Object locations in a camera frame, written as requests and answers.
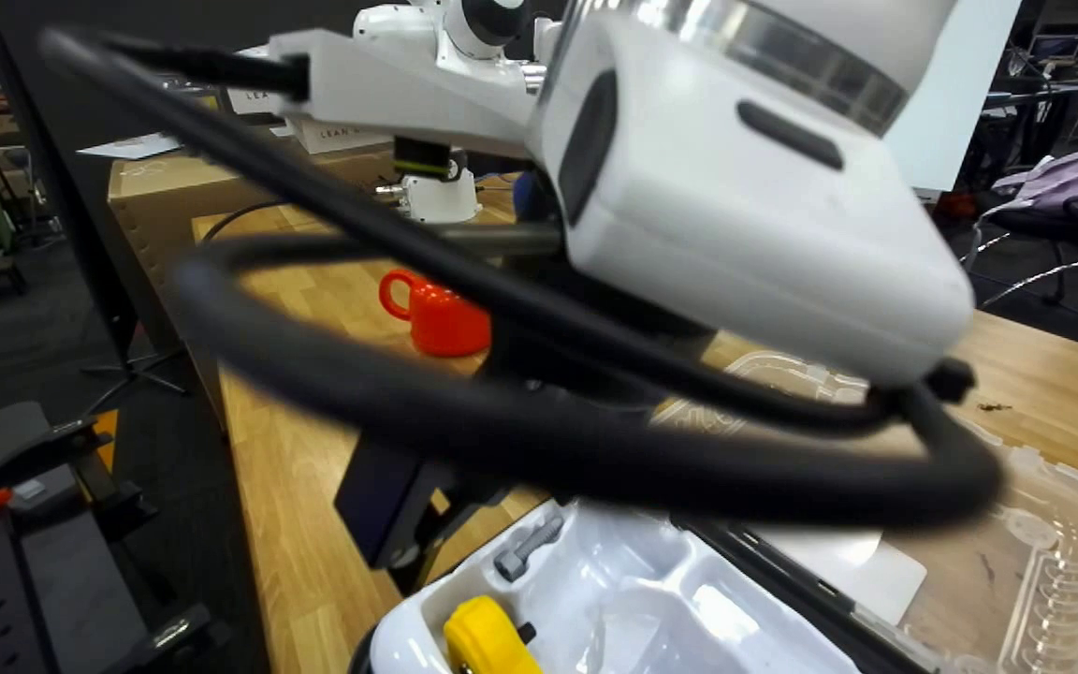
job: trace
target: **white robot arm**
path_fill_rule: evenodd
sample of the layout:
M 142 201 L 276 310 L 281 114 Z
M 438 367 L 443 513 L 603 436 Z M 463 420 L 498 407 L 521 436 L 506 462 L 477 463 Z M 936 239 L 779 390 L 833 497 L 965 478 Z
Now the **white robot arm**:
M 881 387 L 920 382 L 970 327 L 883 150 L 951 0 L 586 0 L 540 93 L 463 9 L 511 16 L 451 0 L 370 10 L 362 41 L 273 36 L 311 58 L 285 114 L 531 159 L 582 275 Z

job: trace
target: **clear plastic container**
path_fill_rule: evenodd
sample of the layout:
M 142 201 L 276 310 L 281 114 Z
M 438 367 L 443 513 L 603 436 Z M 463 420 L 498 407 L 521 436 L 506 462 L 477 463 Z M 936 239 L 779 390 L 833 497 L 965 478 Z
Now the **clear plastic container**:
M 820 400 L 861 400 L 858 380 L 757 352 L 734 373 Z M 742 420 L 667 405 L 659 422 L 742 432 Z M 926 564 L 901 634 L 944 670 L 1078 670 L 1078 473 L 1036 451 L 1005 451 L 1012 487 L 1001 509 L 944 537 L 888 532 L 883 543 Z

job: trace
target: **floor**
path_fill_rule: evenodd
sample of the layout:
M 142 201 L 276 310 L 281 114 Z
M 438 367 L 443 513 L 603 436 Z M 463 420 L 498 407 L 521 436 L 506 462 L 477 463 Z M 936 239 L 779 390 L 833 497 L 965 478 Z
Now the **floor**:
M 49 420 L 75 420 L 108 387 L 78 367 L 112 362 L 118 352 L 59 239 L 18 254 L 18 265 L 30 290 L 0 290 L 0 405 L 33 396 Z M 265 670 L 235 478 L 215 415 L 201 396 L 145 387 L 128 390 L 118 407 L 118 476 L 156 507 L 156 522 L 122 551 L 149 624 L 201 602 L 228 643 L 184 670 Z

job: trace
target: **wooden table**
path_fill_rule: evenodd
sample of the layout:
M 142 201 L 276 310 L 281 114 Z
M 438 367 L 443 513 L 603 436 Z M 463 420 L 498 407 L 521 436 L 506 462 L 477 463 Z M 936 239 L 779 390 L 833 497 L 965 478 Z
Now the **wooden table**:
M 228 235 L 316 227 L 311 219 L 269 209 L 239 220 Z M 296 318 L 414 352 L 410 327 L 385 318 L 374 300 L 381 269 L 389 265 L 276 269 L 251 276 L 251 290 Z M 719 337 L 709 362 L 730 362 L 742 352 L 750 346 Z M 1049 462 L 1078 469 L 1078 346 L 980 316 L 959 357 L 980 373 L 964 413 L 970 422 L 1007 447 L 1036 447 Z M 285 407 L 239 380 L 226 373 L 220 390 L 273 670 L 344 670 L 351 649 L 399 602 L 389 578 L 362 564 L 330 507 L 356 436 Z M 481 513 L 443 564 L 531 507 L 531 496 L 515 496 L 502 509 Z

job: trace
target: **red cup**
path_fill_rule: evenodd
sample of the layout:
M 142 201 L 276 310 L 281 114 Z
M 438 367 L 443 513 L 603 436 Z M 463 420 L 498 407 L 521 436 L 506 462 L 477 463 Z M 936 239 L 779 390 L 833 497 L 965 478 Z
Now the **red cup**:
M 385 275 L 379 300 L 394 318 L 414 322 L 415 350 L 435 361 L 460 361 L 491 350 L 487 310 L 410 269 Z

